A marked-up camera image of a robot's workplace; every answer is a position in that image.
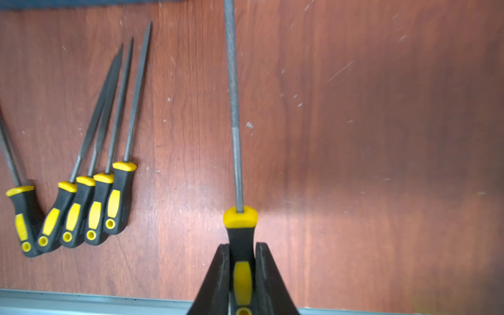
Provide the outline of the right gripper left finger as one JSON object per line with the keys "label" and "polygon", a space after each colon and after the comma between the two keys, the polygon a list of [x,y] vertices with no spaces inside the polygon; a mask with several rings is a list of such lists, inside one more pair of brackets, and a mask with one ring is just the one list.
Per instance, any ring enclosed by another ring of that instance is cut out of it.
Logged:
{"label": "right gripper left finger", "polygon": [[229,313],[230,250],[228,244],[218,246],[188,315]]}

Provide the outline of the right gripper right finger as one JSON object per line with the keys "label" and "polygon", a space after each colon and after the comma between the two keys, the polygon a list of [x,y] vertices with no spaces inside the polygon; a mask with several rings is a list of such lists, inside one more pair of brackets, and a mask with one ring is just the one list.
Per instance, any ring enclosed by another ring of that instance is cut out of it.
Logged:
{"label": "right gripper right finger", "polygon": [[258,314],[299,315],[299,311],[290,297],[268,245],[257,242],[255,254]]}

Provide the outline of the file yellow black handle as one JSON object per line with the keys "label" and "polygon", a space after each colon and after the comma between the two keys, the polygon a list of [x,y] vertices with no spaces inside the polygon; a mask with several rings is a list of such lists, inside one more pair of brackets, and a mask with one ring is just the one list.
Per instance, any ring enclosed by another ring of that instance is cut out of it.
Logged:
{"label": "file yellow black handle", "polygon": [[41,227],[41,231],[38,233],[36,246],[43,253],[50,253],[60,247],[60,241],[59,241],[60,229],[62,228],[66,212],[69,210],[73,198],[77,193],[78,172],[80,170],[81,163],[84,157],[87,155],[87,152],[90,148],[90,145],[94,138],[94,134],[96,133],[98,122],[101,117],[102,109],[104,106],[104,100],[108,82],[112,74],[112,70],[114,69],[114,64],[116,63],[119,53],[121,52],[122,48],[120,48],[119,52],[115,55],[111,63],[111,66],[108,70],[106,79],[103,83],[101,92],[98,96],[97,104],[95,106],[93,115],[89,122],[79,154],[77,155],[77,159],[74,164],[74,168],[72,170],[70,179],[69,181],[59,182],[58,184],[59,191],[56,197],[56,201],[53,204],[51,211],[46,216],[43,225]]}
{"label": "file yellow black handle", "polygon": [[234,2],[224,2],[224,25],[227,41],[228,89],[232,126],[232,155],[234,160],[234,179],[236,207],[224,214],[224,225],[228,232],[232,267],[232,292],[235,314],[255,314],[254,281],[255,257],[253,235],[257,224],[257,212],[244,206],[242,178],[240,117],[238,97],[238,71],[236,54],[236,25]]}
{"label": "file yellow black handle", "polygon": [[102,109],[100,112],[97,135],[92,137],[95,140],[93,154],[86,176],[77,178],[77,193],[73,199],[72,206],[68,210],[60,241],[67,248],[76,248],[83,243],[83,227],[87,218],[89,206],[94,194],[96,181],[94,180],[95,169],[100,156],[105,136],[110,121],[113,95],[115,89],[111,87],[119,74],[122,62],[123,45],[120,46],[117,55],[112,62],[108,77],[102,89]]}
{"label": "file yellow black handle", "polygon": [[135,80],[133,101],[129,115],[129,128],[127,144],[125,146],[122,161],[113,163],[114,183],[110,191],[107,208],[104,217],[104,231],[109,235],[117,235],[122,232],[128,223],[131,209],[133,178],[137,165],[131,160],[133,141],[135,138],[136,117],[139,111],[140,96],[143,90],[143,81],[146,68],[146,60],[149,50],[152,23],[150,22],[144,34],[144,40],[139,57],[139,66]]}
{"label": "file yellow black handle", "polygon": [[118,103],[116,106],[116,115],[110,137],[110,145],[108,150],[108,159],[106,162],[105,171],[96,174],[94,180],[97,182],[94,189],[93,201],[89,208],[89,215],[86,224],[85,241],[94,246],[102,244],[108,237],[104,230],[104,215],[108,202],[112,184],[114,182],[114,174],[112,173],[112,164],[116,150],[116,143],[119,135],[119,128],[122,123],[123,109],[125,104],[125,94],[129,80],[129,72],[131,67],[131,59],[133,52],[133,38],[129,42],[127,58],[124,69],[122,71],[122,80],[119,90]]}

